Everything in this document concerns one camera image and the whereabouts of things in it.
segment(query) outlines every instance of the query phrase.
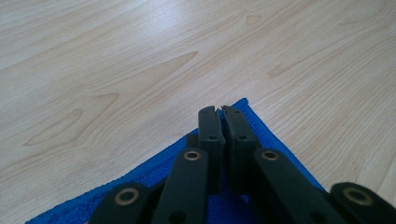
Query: wooden floor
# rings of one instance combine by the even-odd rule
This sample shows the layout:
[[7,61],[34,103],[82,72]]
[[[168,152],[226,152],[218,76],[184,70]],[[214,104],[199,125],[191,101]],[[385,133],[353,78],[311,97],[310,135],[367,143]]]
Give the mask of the wooden floor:
[[396,1],[1,1],[0,223],[242,97],[326,189],[396,205]]

